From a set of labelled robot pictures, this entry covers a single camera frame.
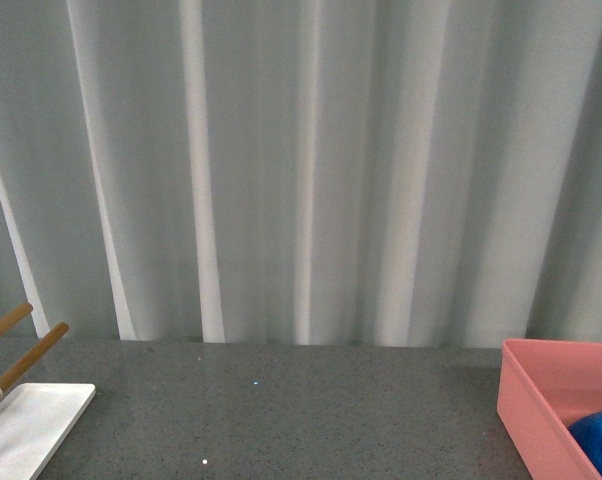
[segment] curtain fold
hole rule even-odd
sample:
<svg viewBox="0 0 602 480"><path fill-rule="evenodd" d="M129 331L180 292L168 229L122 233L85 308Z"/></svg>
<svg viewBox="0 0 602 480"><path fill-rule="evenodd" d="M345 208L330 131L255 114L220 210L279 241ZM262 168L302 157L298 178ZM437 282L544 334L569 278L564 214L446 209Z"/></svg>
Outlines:
<svg viewBox="0 0 602 480"><path fill-rule="evenodd" d="M0 2L0 315L602 341L602 1Z"/></svg>

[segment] white tray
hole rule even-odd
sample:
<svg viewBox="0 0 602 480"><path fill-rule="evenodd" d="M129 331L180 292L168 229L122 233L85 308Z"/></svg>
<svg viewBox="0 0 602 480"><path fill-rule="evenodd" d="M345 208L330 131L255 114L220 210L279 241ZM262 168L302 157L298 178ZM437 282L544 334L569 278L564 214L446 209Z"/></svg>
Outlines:
<svg viewBox="0 0 602 480"><path fill-rule="evenodd" d="M94 397L79 383L24 383L0 403L0 480L32 480Z"/></svg>

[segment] speckled gray surface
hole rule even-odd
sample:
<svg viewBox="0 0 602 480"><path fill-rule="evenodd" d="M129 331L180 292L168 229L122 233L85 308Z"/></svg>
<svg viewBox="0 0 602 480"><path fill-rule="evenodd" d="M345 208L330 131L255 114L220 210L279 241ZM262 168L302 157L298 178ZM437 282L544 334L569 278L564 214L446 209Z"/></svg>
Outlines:
<svg viewBox="0 0 602 480"><path fill-rule="evenodd" d="M0 373L31 344L1 339ZM23 381L97 386L42 480L528 479L495 410L500 363L498 350L64 339Z"/></svg>

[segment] gray countertop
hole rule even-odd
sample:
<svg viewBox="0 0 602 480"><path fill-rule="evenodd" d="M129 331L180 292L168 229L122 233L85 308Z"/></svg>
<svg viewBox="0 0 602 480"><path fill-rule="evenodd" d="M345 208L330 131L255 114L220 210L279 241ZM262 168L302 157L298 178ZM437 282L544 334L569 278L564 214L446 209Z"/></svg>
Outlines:
<svg viewBox="0 0 602 480"><path fill-rule="evenodd" d="M33 343L1 339L0 374ZM499 350L63 339L22 381L97 387L42 480L528 479L496 413L500 364Z"/></svg>

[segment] pink container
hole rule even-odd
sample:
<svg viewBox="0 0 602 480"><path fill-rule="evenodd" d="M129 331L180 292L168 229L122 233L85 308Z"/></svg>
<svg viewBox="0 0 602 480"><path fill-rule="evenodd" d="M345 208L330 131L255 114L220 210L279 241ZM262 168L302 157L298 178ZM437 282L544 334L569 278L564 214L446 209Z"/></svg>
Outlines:
<svg viewBox="0 0 602 480"><path fill-rule="evenodd" d="M601 480L568 432L602 410L602 343L508 339L497 411L532 477Z"/></svg>

